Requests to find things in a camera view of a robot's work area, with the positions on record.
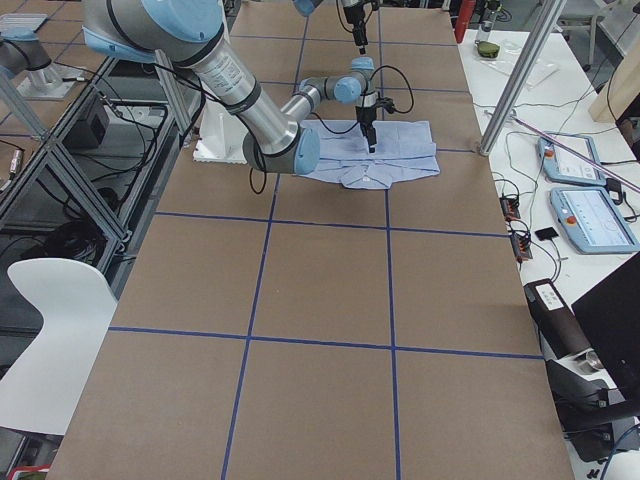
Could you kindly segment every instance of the metal rod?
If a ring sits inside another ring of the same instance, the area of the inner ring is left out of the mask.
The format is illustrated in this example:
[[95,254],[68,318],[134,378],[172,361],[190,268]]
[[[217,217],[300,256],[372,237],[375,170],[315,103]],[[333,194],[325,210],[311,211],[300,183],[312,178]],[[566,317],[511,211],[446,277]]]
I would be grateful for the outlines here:
[[522,47],[520,58],[518,58],[515,67],[513,67],[513,73],[504,87],[504,92],[484,132],[478,148],[480,155],[489,155],[495,145],[507,116],[525,86],[529,73],[535,65],[540,51],[547,41],[547,37],[555,27],[565,3],[566,0],[546,0],[542,5],[540,15],[538,15],[538,19],[524,47]]
[[[169,70],[173,69],[171,60],[169,60],[166,53],[162,50],[156,50],[155,54],[156,62],[158,62],[159,65],[162,65]],[[189,117],[189,110],[187,109],[187,104],[184,101],[184,96],[178,87],[178,82],[176,82],[173,74],[162,68],[156,68],[156,72],[158,73],[160,85],[162,86],[162,89],[167,96],[167,101],[173,111],[173,116],[176,119],[180,133],[185,135],[189,133],[187,130],[191,124],[191,118]]]
[[9,110],[27,127],[31,135],[40,140],[47,138],[49,135],[47,127],[22,98],[11,80],[2,74],[0,74],[0,100],[7,104]]
[[535,133],[536,135],[540,135],[542,138],[544,138],[547,142],[552,143],[553,145],[560,147],[564,150],[566,150],[567,152],[569,152],[572,155],[575,155],[576,157],[578,157],[580,160],[582,160],[585,163],[588,163],[589,165],[591,165],[593,168],[595,168],[596,170],[604,173],[607,177],[611,177],[611,178],[615,178],[616,180],[618,180],[621,184],[623,184],[625,187],[627,187],[629,190],[632,190],[636,193],[640,193],[640,187],[638,187],[635,183],[631,183],[629,180],[627,180],[626,178],[618,175],[617,173],[609,170],[606,167],[603,167],[602,165],[600,165],[599,163],[594,162],[593,160],[591,160],[589,157],[584,156],[583,154],[581,154],[580,152],[574,150],[571,147],[568,147],[567,145],[564,145],[563,143],[557,141],[555,138],[553,138],[551,135],[549,135],[546,132],[543,132],[542,130],[537,129],[536,127],[529,125],[527,122],[520,120],[518,117],[511,115],[509,117],[511,120],[513,120],[514,122],[516,122],[518,125],[522,125],[523,127],[531,130],[533,133]]

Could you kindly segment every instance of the small black device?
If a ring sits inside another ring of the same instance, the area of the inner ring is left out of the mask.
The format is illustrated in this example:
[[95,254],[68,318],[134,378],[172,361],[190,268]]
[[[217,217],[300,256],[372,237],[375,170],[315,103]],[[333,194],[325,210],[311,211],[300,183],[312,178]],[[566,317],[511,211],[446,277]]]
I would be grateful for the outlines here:
[[109,115],[100,98],[93,100],[82,110],[80,118],[62,142],[70,150],[98,148],[109,128]]
[[541,228],[540,230],[536,230],[533,233],[536,234],[536,237],[541,242],[545,240],[553,240],[558,236],[558,232],[556,232],[556,229],[553,227]]

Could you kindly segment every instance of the table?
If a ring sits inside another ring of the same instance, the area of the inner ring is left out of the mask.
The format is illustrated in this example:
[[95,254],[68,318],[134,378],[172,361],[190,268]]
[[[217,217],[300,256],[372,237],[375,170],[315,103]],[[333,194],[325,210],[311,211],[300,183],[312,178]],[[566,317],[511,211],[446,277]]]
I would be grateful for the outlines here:
[[[526,41],[527,35],[527,32],[494,31],[491,33],[490,40],[497,44],[509,41],[522,46]],[[476,104],[478,123],[481,130],[484,130],[489,122],[489,115],[485,111],[493,111],[493,108],[485,106],[496,105],[507,82],[507,76],[479,61],[479,57],[475,53],[474,39],[475,31],[468,31],[459,50],[469,82],[469,89]],[[582,71],[580,64],[560,34],[552,34],[550,36],[541,53],[541,58],[552,61],[559,69],[538,86],[531,89],[525,88],[522,91],[516,102],[517,115],[541,130],[558,131],[562,128],[563,132],[568,133],[590,133],[594,138],[600,158],[604,162],[633,159],[632,152],[614,124],[595,123],[591,119],[588,108],[596,98],[596,93],[590,88],[591,84]],[[560,108],[552,106],[564,105],[587,93],[588,95],[585,95],[584,100],[578,102],[577,105],[574,102]],[[522,104],[545,105],[531,106]],[[521,172],[536,178],[540,171],[540,162],[536,150],[537,137],[513,134],[511,132],[527,132],[527,130],[515,124],[507,124],[505,126],[490,154],[491,168],[496,172],[495,178],[507,178],[514,181],[520,187],[521,192],[532,191],[534,188],[533,183],[510,167],[506,142],[509,142],[513,165]],[[638,168],[637,164],[610,168],[615,169],[617,173],[636,184],[640,182],[640,168]],[[555,214],[552,213],[548,200],[549,190],[558,185],[549,182],[544,178],[544,175],[541,175],[537,193],[533,200],[533,195],[523,195],[521,197],[520,210],[531,231],[554,226],[560,232]],[[501,182],[497,183],[497,189],[498,192],[502,191]],[[513,191],[510,186],[506,186],[507,193],[512,193]],[[631,205],[634,207],[640,205],[640,198],[636,194],[629,191],[627,195]],[[625,207],[621,208],[625,215],[631,213]],[[636,236],[640,235],[640,225],[630,224],[630,227]],[[569,305],[630,257],[630,255],[580,255],[562,233],[555,240],[555,243],[558,246],[560,256],[565,258],[562,262],[561,275],[555,285]],[[548,245],[548,242],[546,245],[543,242],[538,242],[538,244],[547,248],[555,256],[555,252]],[[553,274],[552,261],[539,247],[533,247],[533,255],[533,260],[524,262],[520,270],[523,284],[542,278],[550,278]],[[575,365],[571,365],[571,362],[564,362],[564,364],[574,371],[576,370]],[[606,373],[588,376],[590,380],[596,378],[605,378],[611,382]],[[572,452],[571,458],[576,478],[584,478],[584,475],[592,468],[601,468],[595,462],[590,464],[581,462],[570,445],[569,449]],[[619,457],[616,456],[613,466],[607,474],[607,480],[640,478],[637,476],[639,475],[638,472],[640,472],[638,465],[640,465],[639,452],[629,452]]]
[[[356,55],[335,13],[249,3],[232,45],[282,104]],[[48,478],[572,478],[448,14],[369,32],[441,175],[254,196],[181,155]]]

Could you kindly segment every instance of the label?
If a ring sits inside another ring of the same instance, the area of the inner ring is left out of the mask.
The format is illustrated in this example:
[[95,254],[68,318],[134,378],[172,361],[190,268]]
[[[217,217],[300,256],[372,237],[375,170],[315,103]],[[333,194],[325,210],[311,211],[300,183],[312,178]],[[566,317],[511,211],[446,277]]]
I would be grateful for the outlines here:
[[233,92],[244,79],[242,70],[228,53],[221,53],[211,65],[209,87],[216,95],[223,96]]
[[540,295],[542,302],[546,305],[547,310],[558,310],[559,308],[564,307],[562,300],[560,300],[553,287],[548,283],[538,285],[536,290],[538,291],[538,295]]

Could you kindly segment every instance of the blue tape line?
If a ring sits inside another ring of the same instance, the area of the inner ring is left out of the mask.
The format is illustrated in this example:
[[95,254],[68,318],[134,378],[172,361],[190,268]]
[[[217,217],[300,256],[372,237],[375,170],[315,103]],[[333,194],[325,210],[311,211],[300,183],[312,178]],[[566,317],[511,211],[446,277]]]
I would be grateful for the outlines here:
[[296,66],[296,76],[293,79],[292,94],[296,91],[296,85],[300,82],[300,68],[302,68],[302,59],[304,58],[304,46],[307,41],[307,30],[309,29],[309,17],[305,18],[304,31],[302,32],[302,43],[300,45],[300,55],[298,55],[298,65]]
[[[286,37],[286,36],[265,36],[265,35],[250,35],[250,34],[238,34],[231,35],[231,38],[252,38],[259,40],[303,40],[306,38],[306,34],[300,37]],[[315,38],[308,37],[306,40],[313,42],[338,42],[338,43],[353,43],[353,40],[342,40],[338,38]],[[455,43],[420,43],[420,42],[385,42],[381,39],[370,41],[369,44],[378,43],[380,45],[418,45],[422,47],[457,47]]]
[[473,350],[449,350],[442,348],[423,347],[396,347],[400,352],[413,353],[434,353],[438,355],[456,355],[462,357],[490,357],[490,358],[510,358],[518,360],[544,360],[541,355],[528,355],[524,353],[500,353],[500,352],[477,352]]
[[231,38],[255,38],[259,40],[302,40],[302,38],[300,37],[280,37],[280,36],[264,36],[264,35],[250,35],[250,34],[241,34],[241,35],[231,34],[230,37]]
[[109,327],[110,332],[130,332],[130,333],[152,333],[154,335],[176,335],[184,337],[210,337],[224,338],[232,340],[246,340],[246,335],[236,335],[233,333],[216,333],[216,332],[198,332],[189,330],[167,330],[158,328],[142,328],[142,327]]
[[24,6],[27,4],[27,2],[28,2],[28,1],[29,1],[29,0],[24,0],[24,1],[20,4],[20,6],[19,6],[19,7],[17,7],[17,8],[13,11],[13,13],[17,12],[17,11],[18,11],[18,10],[20,10],[22,7],[24,7]]
[[391,248],[391,208],[389,191],[384,192],[384,205],[387,223],[387,277],[389,282],[389,331],[391,339],[391,379],[393,386],[393,427],[396,448],[396,480],[402,479],[402,455],[400,450],[400,413],[398,400],[398,359],[396,355],[396,319],[393,294],[393,249]]
[[276,200],[278,194],[278,186],[280,184],[280,175],[276,178],[276,184],[273,188],[273,197],[271,199],[271,211],[269,212],[269,223],[267,225],[267,232],[264,236],[264,246],[262,248],[262,258],[260,259],[260,269],[258,270],[258,278],[256,280],[256,290],[253,296],[253,305],[251,306],[251,319],[249,320],[249,327],[247,329],[247,338],[244,345],[244,353],[242,354],[242,365],[240,367],[240,375],[238,378],[238,386],[236,388],[236,397],[233,402],[233,413],[231,414],[231,423],[229,425],[229,436],[227,437],[227,447],[224,453],[224,463],[222,465],[222,473],[220,474],[221,480],[226,480],[227,471],[229,468],[229,459],[231,457],[231,447],[233,445],[233,436],[236,429],[236,421],[238,419],[238,409],[240,407],[240,397],[242,395],[242,386],[244,384],[244,377],[247,371],[247,361],[249,359],[249,347],[251,345],[251,335],[253,333],[253,325],[256,319],[256,312],[258,310],[258,300],[260,299],[260,289],[262,287],[262,277],[264,275],[264,267],[267,262],[267,253],[269,251],[269,240],[271,237],[271,220],[273,219],[273,213],[276,208]]
[[376,345],[375,343],[354,343],[354,342],[335,342],[331,340],[308,340],[304,338],[283,338],[283,337],[251,337],[255,342],[270,343],[291,343],[297,345],[318,345],[322,347],[345,347],[345,348],[362,348],[365,350],[391,350],[388,345]]
[[76,41],[76,39],[77,39],[80,35],[82,35],[82,30],[80,30],[80,31],[75,35],[75,37],[73,37],[73,38],[71,39],[71,43],[67,44],[67,46],[66,46],[66,47],[64,47],[64,48],[62,49],[62,51],[61,51],[61,52],[58,54],[58,56],[56,57],[56,61],[60,60],[60,57],[62,57],[62,56],[67,52],[67,50],[69,50],[69,47],[70,47],[71,45],[77,45],[77,44],[75,43],[75,41]]
[[347,223],[319,223],[305,222],[301,220],[274,220],[273,223],[281,225],[303,225],[309,227],[332,227],[332,228],[353,228],[356,230],[385,230],[385,227],[376,227],[373,225],[350,225]]
[[252,218],[252,217],[234,217],[225,215],[206,215],[200,213],[179,213],[179,212],[156,212],[155,215],[160,217],[185,217],[185,218],[203,218],[208,220],[230,220],[238,222],[258,222],[268,223],[266,218]]
[[539,355],[528,355],[520,353],[504,353],[504,352],[480,352],[473,350],[453,350],[443,348],[427,348],[427,347],[412,347],[412,346],[399,346],[392,347],[391,345],[378,345],[375,343],[359,343],[359,342],[338,342],[332,340],[313,340],[306,338],[285,338],[285,337],[270,337],[265,335],[260,336],[247,336],[234,333],[218,333],[218,332],[200,332],[197,330],[171,330],[161,328],[145,328],[145,327],[124,327],[124,326],[111,326],[109,327],[111,332],[128,332],[128,333],[143,333],[151,335],[175,335],[184,337],[209,337],[209,338],[221,338],[229,340],[251,340],[256,342],[265,343],[292,343],[297,345],[318,345],[325,347],[343,347],[343,348],[362,348],[368,350],[393,350],[412,353],[430,353],[441,355],[457,355],[465,357],[493,357],[493,358],[514,358],[524,360],[543,360]]
[[462,235],[469,237],[509,238],[506,233],[461,232],[456,230],[432,230],[426,228],[391,227],[394,232],[436,233],[441,235]]
[[[178,213],[178,212],[156,212],[158,216],[163,217],[184,217],[184,218],[202,218],[208,220],[229,220],[229,221],[238,221],[238,222],[256,222],[256,223],[273,223],[280,225],[301,225],[301,226],[309,226],[309,227],[329,227],[329,228],[351,228],[356,230],[378,230],[385,231],[387,229],[386,226],[378,227],[374,225],[349,225],[345,223],[320,223],[320,222],[305,222],[301,220],[267,220],[261,218],[251,218],[251,217],[232,217],[232,216],[224,216],[224,215],[205,215],[198,213]],[[471,237],[493,237],[493,238],[509,238],[509,235],[506,233],[486,233],[486,232],[463,232],[456,230],[437,230],[437,229],[429,229],[429,228],[412,228],[412,227],[389,227],[393,232],[412,232],[412,233],[431,233],[436,235],[463,235],[463,236],[471,236]]]

